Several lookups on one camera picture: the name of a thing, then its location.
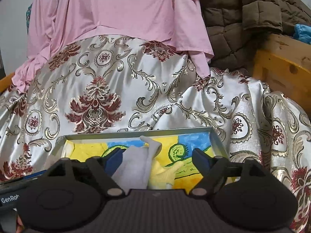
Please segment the open box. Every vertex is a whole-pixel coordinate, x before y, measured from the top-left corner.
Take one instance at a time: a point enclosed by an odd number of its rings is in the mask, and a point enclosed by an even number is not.
[[[155,158],[162,167],[170,167],[177,161],[184,163],[176,172],[173,188],[182,188],[187,192],[202,179],[192,163],[191,156],[195,148],[211,157],[228,158],[212,127],[68,135],[59,139],[52,154],[57,158],[68,157],[84,162],[92,156],[105,156],[115,148],[126,149],[131,145],[148,147],[139,139],[140,136],[151,137],[162,143],[162,150]]]

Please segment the round black disc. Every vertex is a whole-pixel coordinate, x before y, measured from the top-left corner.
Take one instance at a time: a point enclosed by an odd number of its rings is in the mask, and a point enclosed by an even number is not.
[[[232,183],[214,197],[214,206],[223,219],[250,230],[274,230],[288,226],[297,211],[297,200],[274,186]]]
[[[91,186],[64,177],[48,177],[25,190],[17,211],[26,227],[61,231],[94,218],[100,205],[100,195]]]

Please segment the damask pattern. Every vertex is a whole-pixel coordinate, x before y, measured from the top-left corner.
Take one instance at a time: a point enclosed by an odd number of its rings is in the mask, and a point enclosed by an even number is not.
[[[0,96],[0,113],[0,181],[47,167],[64,135],[211,126],[231,161],[258,160],[295,194],[291,228],[309,227],[309,119],[241,71],[211,68],[201,79],[186,53],[102,35],[57,53],[27,93],[12,85]]]

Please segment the pink cloth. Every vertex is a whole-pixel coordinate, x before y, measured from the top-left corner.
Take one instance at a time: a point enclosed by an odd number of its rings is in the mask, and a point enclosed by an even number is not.
[[[199,0],[35,0],[27,43],[28,60],[16,70],[21,92],[55,53],[88,37],[119,34],[164,42],[190,55],[197,73],[210,74],[213,57]]]

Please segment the black ribbed surface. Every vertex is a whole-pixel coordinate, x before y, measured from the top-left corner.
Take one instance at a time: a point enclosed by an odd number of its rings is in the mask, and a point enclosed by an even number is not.
[[[203,200],[183,190],[133,190],[121,200],[109,201],[101,214],[76,233],[247,233],[221,221]],[[290,233],[289,229],[273,231]]]

